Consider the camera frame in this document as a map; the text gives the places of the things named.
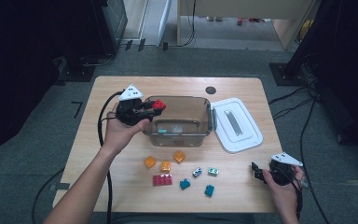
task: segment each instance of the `orange block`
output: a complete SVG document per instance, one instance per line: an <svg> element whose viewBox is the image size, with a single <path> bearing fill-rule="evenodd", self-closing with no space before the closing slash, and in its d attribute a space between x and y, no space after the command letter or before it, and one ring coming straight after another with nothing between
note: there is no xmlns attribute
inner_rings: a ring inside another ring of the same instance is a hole
<svg viewBox="0 0 358 224"><path fill-rule="evenodd" d="M161 170L161 172L169 173L171 170L171 163L169 161L162 161L159 169Z"/></svg>
<svg viewBox="0 0 358 224"><path fill-rule="evenodd" d="M145 160L145 164L147 166L147 168L152 168L152 166L154 166L156 164L156 160L153 158L153 157L148 157L146 160Z"/></svg>
<svg viewBox="0 0 358 224"><path fill-rule="evenodd" d="M185 153L184 153L183 151L176 151L175 154L173 155L173 158L174 158L177 162L181 163L182 160L185 159Z"/></svg>

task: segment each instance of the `black cable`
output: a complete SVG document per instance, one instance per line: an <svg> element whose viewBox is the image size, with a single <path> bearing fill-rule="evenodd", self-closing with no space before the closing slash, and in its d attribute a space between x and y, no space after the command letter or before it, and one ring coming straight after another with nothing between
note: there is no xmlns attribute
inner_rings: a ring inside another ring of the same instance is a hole
<svg viewBox="0 0 358 224"><path fill-rule="evenodd" d="M310 192L312 194L312 197L313 197L313 200L316 202L316 205L318 206L318 209L319 211L321 212L322 216L324 217L324 221L325 223L329 223L329 221L327 220L327 217L326 215L324 214L324 210L322 209L322 207L319 205L319 201L318 199L316 198L316 195L315 195L315 192L313 191L313 187L312 187L312 184L310 182L310 176L308 174L308 171L307 171L307 167L305 165L305 161L304 161L304 153L303 153L303 138L304 138L304 132L307 128L307 125L308 123L310 122L310 116L312 114L312 110L313 110L313 107L315 106L315 103L316 103L316 98L313 98L313 102L312 102L312 106L310 107L310 113L308 114L308 117L307 117L307 120L304 124L304 127L301 131L301 135L300 135L300 154L301 154L301 160L303 162L303 168L304 168L304 173L305 173L305 176L307 178L307 181L308 181L308 185L309 185L309 188L310 188Z"/></svg>
<svg viewBox="0 0 358 224"><path fill-rule="evenodd" d="M295 41L296 41L296 43L297 43L298 45L301 44L301 30L302 30L302 28L304 27L304 25L305 25L306 22L307 22L307 21L304 21L303 25L301 26L301 29L300 29L300 30L298 31L298 33L297 33L297 37L296 37Z"/></svg>
<svg viewBox="0 0 358 224"><path fill-rule="evenodd" d="M194 0L192 22L190 23L190 19L187 18L188 23L190 24L190 27L191 27L191 36L184 45L177 45L176 47L185 47L185 46L189 45L191 42L193 42L193 40L194 40L194 43L196 43L196 41L197 41L196 37L195 37L196 30L194 28L194 15L196 14L196 2L197 2L197 0Z"/></svg>
<svg viewBox="0 0 358 224"><path fill-rule="evenodd" d="M113 95L111 95L106 102L103 105L103 108L101 109L101 113L100 116L98 117L98 124L97 124L97 128L98 128L98 138L100 140L100 145L103 145L103 112L106 109L107 105L110 103L110 101L117 95L121 95L121 93L123 93L123 91L118 91L116 93L114 93ZM109 198L108 198L108 203L107 203L107 211L106 211L106 223L109 224L111 223L111 217L112 217L112 201L113 201L113 196L112 196L112 177L110 175L110 170L108 170L107 175L107 185L108 185L108 190L109 190Z"/></svg>
<svg viewBox="0 0 358 224"><path fill-rule="evenodd" d="M34 204L32 205L32 212L31 212L31 216L32 216L32 223L36 223L35 217L34 217L34 210L36 208L36 203L37 200L40 196L40 194L42 193L43 189L46 187L46 185L52 180L54 179L57 175L59 175L61 172L63 172L63 170L65 169L65 167L62 167L61 170L59 170L57 173L55 173L54 175L52 175L48 181L45 182L45 184L43 184L42 188L40 188L40 190L37 192L36 196L34 197Z"/></svg>
<svg viewBox="0 0 358 224"><path fill-rule="evenodd" d="M342 2L343 2L343 0L341 0L341 2L339 3L339 8L338 8L338 15L337 15L337 21L336 21L336 29L335 29L335 31L334 31L334 44L336 44L336 41L337 41L338 23L339 23L339 16L341 15Z"/></svg>
<svg viewBox="0 0 358 224"><path fill-rule="evenodd" d="M110 61L112 61L112 59L115 57L115 55L114 54L111 54L110 55L110 57L109 57L109 59L108 60L106 60L105 62L103 62L103 63L83 63L83 66L102 66L102 65L106 65L107 63L109 63Z"/></svg>
<svg viewBox="0 0 358 224"><path fill-rule="evenodd" d="M303 106L303 105L306 105L306 104L309 103L311 100L312 100L312 98L309 98L309 99L307 99L307 100L305 100L305 101L302 101L302 102L299 103L298 105L295 105L294 107L283 109L283 110L279 111L278 113L276 113L274 116L272 116L272 118L273 118L273 119L279 119L279 118L285 116L286 114L292 112L293 110L295 110L295 109L297 109L297 108L299 108L299 107L301 107L301 106Z"/></svg>
<svg viewBox="0 0 358 224"><path fill-rule="evenodd" d="M104 118L104 119L101 119L101 122L106 120L106 119L115 119L115 118Z"/></svg>
<svg viewBox="0 0 358 224"><path fill-rule="evenodd" d="M300 88L296 89L295 91L292 91L292 92L289 93L289 94L286 94L286 95L284 95L284 96L281 96L281 97L278 97L278 98L275 98L275 99L269 101L268 104L269 104L269 105L272 105L272 104L274 104L274 103L276 103L276 102L278 102L278 101L280 101L280 100L284 100L284 99L288 98L289 96L292 96L292 95L294 95L294 94L296 94L296 93L299 93L299 91L304 90L304 89L307 89L307 88L308 88L308 87L300 87Z"/></svg>

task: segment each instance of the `clear storage box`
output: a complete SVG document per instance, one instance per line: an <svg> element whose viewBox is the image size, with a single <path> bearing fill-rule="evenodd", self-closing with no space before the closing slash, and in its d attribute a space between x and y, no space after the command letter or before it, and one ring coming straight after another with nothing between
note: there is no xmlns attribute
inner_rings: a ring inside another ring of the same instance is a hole
<svg viewBox="0 0 358 224"><path fill-rule="evenodd" d="M144 134L157 147L199 147L213 130L211 103L202 97L150 96L147 101L162 101L167 107L146 125Z"/></svg>

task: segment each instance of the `container lid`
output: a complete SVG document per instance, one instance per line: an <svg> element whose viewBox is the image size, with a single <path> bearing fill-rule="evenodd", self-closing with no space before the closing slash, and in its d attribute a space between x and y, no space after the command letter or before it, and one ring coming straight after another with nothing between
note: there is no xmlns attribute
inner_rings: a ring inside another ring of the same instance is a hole
<svg viewBox="0 0 358 224"><path fill-rule="evenodd" d="M216 116L215 131L225 151L237 153L263 142L255 120L240 99L211 103L211 109Z"/></svg>

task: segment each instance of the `toy block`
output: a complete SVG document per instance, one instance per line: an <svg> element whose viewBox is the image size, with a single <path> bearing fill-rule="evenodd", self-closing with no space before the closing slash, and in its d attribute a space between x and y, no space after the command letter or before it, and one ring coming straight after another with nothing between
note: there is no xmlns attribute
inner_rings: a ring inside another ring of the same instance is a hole
<svg viewBox="0 0 358 224"><path fill-rule="evenodd" d="M153 186L171 185L172 175L153 175Z"/></svg>
<svg viewBox="0 0 358 224"><path fill-rule="evenodd" d="M202 173L202 169L199 167L199 168L197 168L197 170L195 170L195 171L193 172L193 176L194 176L194 177L197 177L197 176L199 176L201 173Z"/></svg>
<svg viewBox="0 0 358 224"><path fill-rule="evenodd" d="M136 87L133 84L130 84L129 87L127 87L126 90L124 90L123 93L118 97L119 101L126 101L126 100L132 100L132 99L139 99L142 98L144 95L136 89Z"/></svg>
<svg viewBox="0 0 358 224"><path fill-rule="evenodd" d="M173 155L173 158L181 163L184 159L185 159L185 153L183 151L176 151L175 154Z"/></svg>
<svg viewBox="0 0 358 224"><path fill-rule="evenodd" d="M217 176L219 174L219 171L216 168L209 168L208 175Z"/></svg>
<svg viewBox="0 0 358 224"><path fill-rule="evenodd" d="M206 189L205 189L205 194L206 194L208 197L212 197L213 191L214 191L214 186L208 185L208 186L206 187Z"/></svg>
<svg viewBox="0 0 358 224"><path fill-rule="evenodd" d="M186 178L186 179L182 180L179 185L180 185L181 189L186 189L186 188L190 187L190 181Z"/></svg>
<svg viewBox="0 0 358 224"><path fill-rule="evenodd" d="M164 102L156 100L156 102L152 104L152 108L164 110L165 108L167 108L167 106L164 104Z"/></svg>
<svg viewBox="0 0 358 224"><path fill-rule="evenodd" d="M156 164L156 160L153 157L148 157L145 160L145 165L147 166L147 168L152 168L154 165Z"/></svg>
<svg viewBox="0 0 358 224"><path fill-rule="evenodd" d="M171 170L171 163L169 161L162 161L159 169L161 170L161 172L169 173Z"/></svg>

